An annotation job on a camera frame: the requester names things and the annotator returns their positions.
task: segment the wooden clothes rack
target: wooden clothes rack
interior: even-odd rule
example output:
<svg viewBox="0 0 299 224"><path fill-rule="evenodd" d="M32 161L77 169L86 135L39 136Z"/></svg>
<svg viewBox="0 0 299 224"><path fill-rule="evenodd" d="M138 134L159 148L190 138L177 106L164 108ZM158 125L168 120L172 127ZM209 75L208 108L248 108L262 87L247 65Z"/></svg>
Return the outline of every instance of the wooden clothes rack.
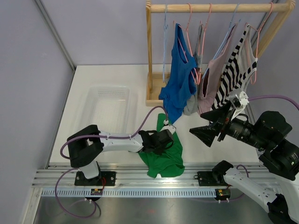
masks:
<svg viewBox="0 0 299 224"><path fill-rule="evenodd" d="M212 13L233 13L237 4L213 4ZM165 4L151 4L151 0L146 0L146 24L148 36L148 57L149 73L146 92L146 106L163 105L163 101L158 99L161 87L165 86L162 80L162 72L153 72L152 68L152 46L151 46L151 14L165 13ZM208 13L210 4L191 4L192 13ZM277 12L271 25L265 31L258 47L258 58L264 53L276 33L279 31L285 20L295 8L295 0L286 0L285 3L273 4L272 12ZM238 13L266 13L270 12L271 4L240 4ZM168 4L167 13L189 13L188 4Z"/></svg>

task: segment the laundry basket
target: laundry basket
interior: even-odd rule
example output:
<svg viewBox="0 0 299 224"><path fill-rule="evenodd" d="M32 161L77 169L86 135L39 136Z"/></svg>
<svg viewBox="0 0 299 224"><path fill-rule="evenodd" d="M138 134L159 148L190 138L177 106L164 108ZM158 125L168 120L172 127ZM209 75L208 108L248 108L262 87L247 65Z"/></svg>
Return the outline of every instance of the laundry basket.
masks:
<svg viewBox="0 0 299 224"><path fill-rule="evenodd" d="M129 88L93 86L78 117L77 131L95 124L100 131L125 133L128 124Z"/></svg>

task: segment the gray wall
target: gray wall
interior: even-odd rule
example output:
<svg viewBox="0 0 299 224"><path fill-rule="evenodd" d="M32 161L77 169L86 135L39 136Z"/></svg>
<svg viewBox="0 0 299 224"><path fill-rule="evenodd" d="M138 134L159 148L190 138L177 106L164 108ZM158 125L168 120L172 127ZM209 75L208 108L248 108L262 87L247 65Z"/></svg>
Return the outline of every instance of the gray wall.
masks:
<svg viewBox="0 0 299 224"><path fill-rule="evenodd" d="M31 0L0 1L0 218L20 220L72 73Z"/></svg>
<svg viewBox="0 0 299 224"><path fill-rule="evenodd" d="M258 61L257 82L248 87L248 95L281 94L299 103L299 7L280 29L268 49ZM299 146L299 112L288 101L282 99L260 99L251 103L257 119L266 110L279 111L293 130L287 139Z"/></svg>
<svg viewBox="0 0 299 224"><path fill-rule="evenodd" d="M55 27L76 65L83 64L147 64L147 33L145 0L42 0ZM153 3L180 3L185 0L152 0ZM191 0L190 3L232 3L232 0ZM236 2L247 3L247 0ZM269 0L250 0L268 3ZM192 14L189 28L191 44L195 47L199 21L206 22L208 14ZM232 44L239 41L244 24L257 26L263 13L237 14L241 20ZM204 63L213 58L221 44L232 14L212 14L206 31ZM167 62L171 62L174 28L173 20L183 27L189 14L167 14L169 24ZM164 14L152 14L153 63L163 62Z"/></svg>

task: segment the blue tank top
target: blue tank top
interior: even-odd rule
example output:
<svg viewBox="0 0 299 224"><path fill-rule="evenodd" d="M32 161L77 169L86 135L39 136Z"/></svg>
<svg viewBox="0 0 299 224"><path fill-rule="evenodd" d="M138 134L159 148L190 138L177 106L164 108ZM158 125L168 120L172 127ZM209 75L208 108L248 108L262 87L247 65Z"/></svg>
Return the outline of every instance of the blue tank top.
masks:
<svg viewBox="0 0 299 224"><path fill-rule="evenodd" d="M181 41L188 62L178 39ZM163 106L168 113L169 119L174 123L182 115L187 100L196 92L191 70L196 68L197 65L194 57L190 55L187 49L183 31L179 24L176 24L171 56L170 78L167 85L161 89L159 99L163 100Z"/></svg>

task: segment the clothing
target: clothing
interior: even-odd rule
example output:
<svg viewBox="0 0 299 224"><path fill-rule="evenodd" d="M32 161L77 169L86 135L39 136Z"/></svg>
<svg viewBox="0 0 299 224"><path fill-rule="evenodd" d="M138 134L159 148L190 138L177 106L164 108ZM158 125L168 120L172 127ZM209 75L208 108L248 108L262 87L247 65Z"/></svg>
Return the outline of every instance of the clothing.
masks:
<svg viewBox="0 0 299 224"><path fill-rule="evenodd" d="M230 43L233 39L235 30L236 25L231 28L229 35L227 36L226 40L224 40L225 45L220 50L219 56L215 59L212 59L208 63L206 75L199 84L199 114L210 111L214 103L218 91L218 83L221 77L222 68L227 58Z"/></svg>
<svg viewBox="0 0 299 224"><path fill-rule="evenodd" d="M243 35L232 52L221 76L221 84L216 94L212 110L225 105L228 95L235 89L246 91L250 77L256 71L257 58L251 48L251 27L246 25Z"/></svg>
<svg viewBox="0 0 299 224"><path fill-rule="evenodd" d="M196 92L196 86L191 70L196 68L194 57L188 52L183 31L176 24L174 44L171 51L171 73L167 85L161 89L159 99L163 100L169 119L174 123L183 113L187 100Z"/></svg>
<svg viewBox="0 0 299 224"><path fill-rule="evenodd" d="M198 54L198 47L200 44L200 40L201 40L201 33L203 30L203 25L200 24L199 28L198 28L198 36L197 36L197 42L196 42L196 46L195 46L195 51L193 53L193 57L195 59L195 62L197 64L197 67L200 68L202 66L202 55ZM188 100L187 100L187 104L184 107L184 115L190 116L191 114L195 113L198 111L198 100L197 100L197 96L198 96L198 89L199 86L196 85L196 92L194 95L192 95Z"/></svg>
<svg viewBox="0 0 299 224"><path fill-rule="evenodd" d="M157 131L164 126L165 114L158 115ZM139 153L140 158L149 167L148 176L156 178L180 176L185 170L182 159L183 147L178 139L178 134L173 134L173 146L166 149L162 155L151 153Z"/></svg>

